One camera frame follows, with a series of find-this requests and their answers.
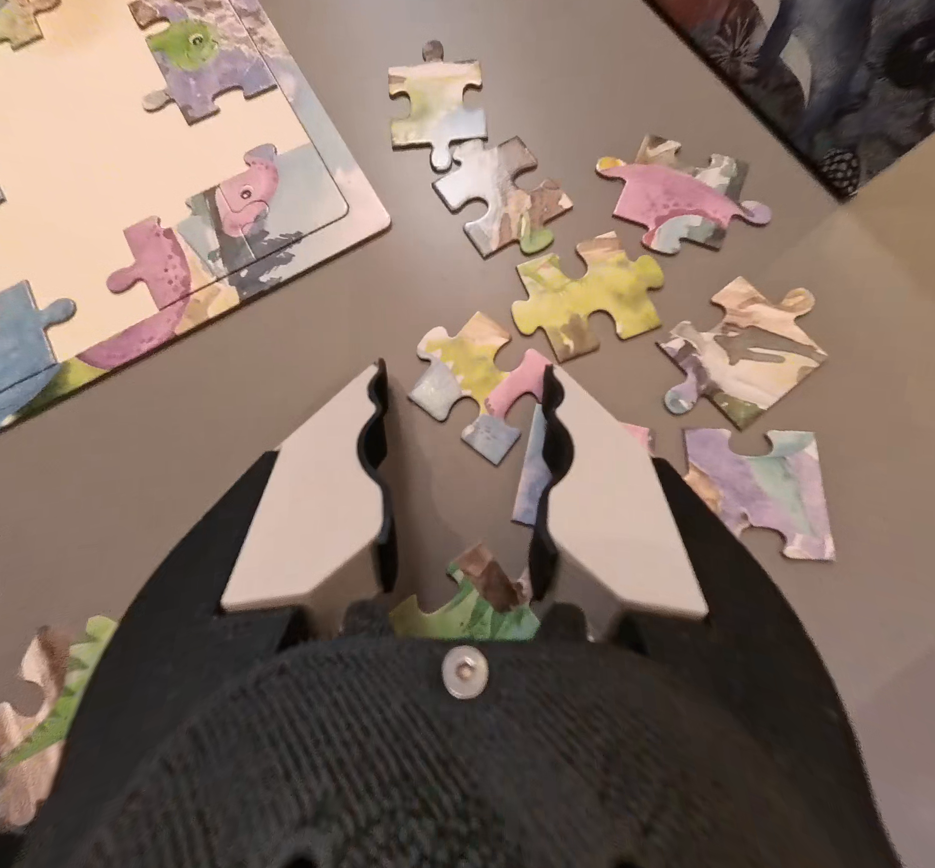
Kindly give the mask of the teal dinosaur eye puzzle piece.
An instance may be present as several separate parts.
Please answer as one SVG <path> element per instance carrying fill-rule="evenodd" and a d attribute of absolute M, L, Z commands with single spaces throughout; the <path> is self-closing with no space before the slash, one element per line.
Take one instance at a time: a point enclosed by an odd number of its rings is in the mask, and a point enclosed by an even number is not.
<path fill-rule="evenodd" d="M 57 9 L 61 0 L 1 0 L 1 43 L 19 51 L 44 39 L 39 16 Z"/>

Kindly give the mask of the illustrated puzzle box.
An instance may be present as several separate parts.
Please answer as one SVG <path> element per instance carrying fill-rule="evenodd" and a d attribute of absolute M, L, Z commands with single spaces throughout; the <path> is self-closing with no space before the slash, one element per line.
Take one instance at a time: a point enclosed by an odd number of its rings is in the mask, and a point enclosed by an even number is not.
<path fill-rule="evenodd" d="M 648 0 L 840 200 L 933 133 L 934 0 Z"/>

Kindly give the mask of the plain blue corner puzzle piece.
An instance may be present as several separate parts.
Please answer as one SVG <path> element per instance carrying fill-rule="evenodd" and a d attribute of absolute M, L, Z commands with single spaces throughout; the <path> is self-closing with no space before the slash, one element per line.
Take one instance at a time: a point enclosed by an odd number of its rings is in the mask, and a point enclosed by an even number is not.
<path fill-rule="evenodd" d="M 76 313 L 76 302 L 58 298 L 47 307 L 38 306 L 32 287 L 21 280 L 1 292 L 1 389 L 34 382 L 53 372 L 59 362 L 49 327 L 64 324 Z"/>

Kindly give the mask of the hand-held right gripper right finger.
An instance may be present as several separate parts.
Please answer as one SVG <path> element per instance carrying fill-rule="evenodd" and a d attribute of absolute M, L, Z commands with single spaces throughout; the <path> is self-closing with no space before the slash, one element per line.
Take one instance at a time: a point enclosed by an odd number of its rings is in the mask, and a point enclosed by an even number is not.
<path fill-rule="evenodd" d="M 709 605 L 654 460 L 563 368 L 546 366 L 531 602 L 571 603 L 598 638 L 627 612 L 702 621 Z"/>

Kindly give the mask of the pink lavender puzzle piece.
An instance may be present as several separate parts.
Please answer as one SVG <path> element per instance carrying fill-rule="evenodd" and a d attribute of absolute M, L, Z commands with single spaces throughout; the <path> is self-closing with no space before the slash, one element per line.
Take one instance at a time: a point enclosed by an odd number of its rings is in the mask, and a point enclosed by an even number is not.
<path fill-rule="evenodd" d="M 278 153 L 263 144 L 243 155 L 240 173 L 218 184 L 221 225 L 228 233 L 310 234 L 341 220 L 348 205 L 311 143 Z"/>

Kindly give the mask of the grey blue puzzle piece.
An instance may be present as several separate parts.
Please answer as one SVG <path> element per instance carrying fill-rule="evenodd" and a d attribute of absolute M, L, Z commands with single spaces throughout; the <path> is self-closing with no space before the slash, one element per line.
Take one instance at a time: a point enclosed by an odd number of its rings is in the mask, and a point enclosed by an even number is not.
<path fill-rule="evenodd" d="M 306 235 L 274 229 L 268 202 L 254 192 L 250 185 L 235 185 L 224 193 L 215 185 L 186 201 L 190 214 L 176 231 L 216 277 L 271 257 Z"/>

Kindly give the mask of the yellow green pink puzzle piece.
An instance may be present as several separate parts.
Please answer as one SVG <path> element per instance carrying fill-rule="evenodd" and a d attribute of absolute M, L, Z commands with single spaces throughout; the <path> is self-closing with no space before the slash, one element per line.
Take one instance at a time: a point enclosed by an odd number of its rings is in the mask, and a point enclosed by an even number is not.
<path fill-rule="evenodd" d="M 478 406 L 478 415 L 461 438 L 492 465 L 500 465 L 521 437 L 508 423 L 508 412 L 523 396 L 542 399 L 549 360 L 536 349 L 525 351 L 511 371 L 496 364 L 499 350 L 510 341 L 507 331 L 488 315 L 477 312 L 455 335 L 443 327 L 430 330 L 417 346 L 428 364 L 408 397 L 438 422 L 446 421 L 461 400 Z"/>

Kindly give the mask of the scattered loose puzzle pieces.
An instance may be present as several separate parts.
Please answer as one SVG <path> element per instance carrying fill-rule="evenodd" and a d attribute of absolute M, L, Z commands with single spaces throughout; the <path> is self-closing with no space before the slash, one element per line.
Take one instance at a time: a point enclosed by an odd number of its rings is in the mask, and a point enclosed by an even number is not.
<path fill-rule="evenodd" d="M 511 305 L 510 315 L 521 335 L 542 331 L 558 363 L 598 350 L 589 322 L 594 314 L 611 318 L 621 340 L 661 327 L 652 299 L 664 286 L 656 254 L 678 254 L 685 243 L 717 250 L 732 220 L 754 227 L 771 220 L 765 203 L 743 199 L 746 161 L 715 153 L 705 165 L 690 165 L 679 142 L 647 135 L 634 161 L 605 157 L 596 167 L 599 176 L 621 183 L 614 217 L 643 229 L 647 253 L 630 258 L 611 231 L 576 246 L 586 270 L 570 278 L 560 258 L 547 251 L 555 238 L 548 223 L 573 206 L 566 190 L 555 180 L 532 189 L 517 184 L 538 165 L 520 138 L 487 145 L 485 113 L 464 106 L 465 91 L 483 86 L 477 60 L 447 62 L 438 41 L 425 45 L 423 57 L 417 66 L 389 69 L 389 96 L 403 96 L 411 107 L 391 121 L 392 147 L 430 148 L 438 173 L 433 187 L 450 212 L 485 205 L 481 217 L 464 225 L 482 258 L 514 243 L 529 256 L 516 268 L 526 298 Z M 681 414 L 704 394 L 742 430 L 816 371 L 827 354 L 798 323 L 814 305 L 807 290 L 791 290 L 774 303 L 737 278 L 712 302 L 723 310 L 718 328 L 701 332 L 682 323 L 661 344 L 685 374 L 665 404 Z"/>

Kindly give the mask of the dinosaur puzzle board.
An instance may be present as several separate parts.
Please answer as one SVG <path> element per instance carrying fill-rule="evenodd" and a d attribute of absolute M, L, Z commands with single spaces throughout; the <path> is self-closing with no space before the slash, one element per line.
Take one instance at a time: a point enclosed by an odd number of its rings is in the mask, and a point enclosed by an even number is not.
<path fill-rule="evenodd" d="M 44 39 L 2 44 L 2 290 L 29 281 L 37 304 L 76 302 L 47 329 L 58 366 L 2 390 L 2 429 L 142 360 L 189 332 L 371 240 L 391 224 L 259 0 L 228 0 L 209 22 L 249 39 L 277 87 L 249 100 L 216 98 L 218 113 L 189 125 L 175 103 L 147 112 L 165 87 L 132 0 L 61 0 L 39 16 Z M 186 201 L 240 173 L 263 144 L 282 154 L 311 143 L 344 197 L 341 220 L 224 277 L 216 277 L 176 227 Z M 109 275 L 132 263 L 123 230 L 149 217 L 172 229 L 192 274 L 191 294 L 158 310 L 145 285 L 122 294 Z"/>

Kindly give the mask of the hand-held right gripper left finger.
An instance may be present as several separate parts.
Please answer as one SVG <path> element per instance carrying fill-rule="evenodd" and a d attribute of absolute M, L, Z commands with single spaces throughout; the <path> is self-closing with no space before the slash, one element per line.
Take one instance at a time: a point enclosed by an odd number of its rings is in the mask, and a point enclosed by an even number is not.
<path fill-rule="evenodd" d="M 222 610 L 297 608 L 336 635 L 353 604 L 393 591 L 386 365 L 377 360 L 297 427 L 274 463 L 221 596 Z"/>

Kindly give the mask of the pink dinosaur puzzle piece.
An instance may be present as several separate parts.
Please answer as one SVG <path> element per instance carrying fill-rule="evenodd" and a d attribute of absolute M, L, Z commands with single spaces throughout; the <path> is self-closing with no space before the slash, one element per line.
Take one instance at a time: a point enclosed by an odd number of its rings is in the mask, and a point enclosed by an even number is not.
<path fill-rule="evenodd" d="M 112 294 L 122 294 L 141 283 L 160 311 L 191 294 L 189 261 L 175 231 L 164 228 L 157 217 L 149 217 L 125 228 L 123 236 L 133 261 L 107 278 Z"/>

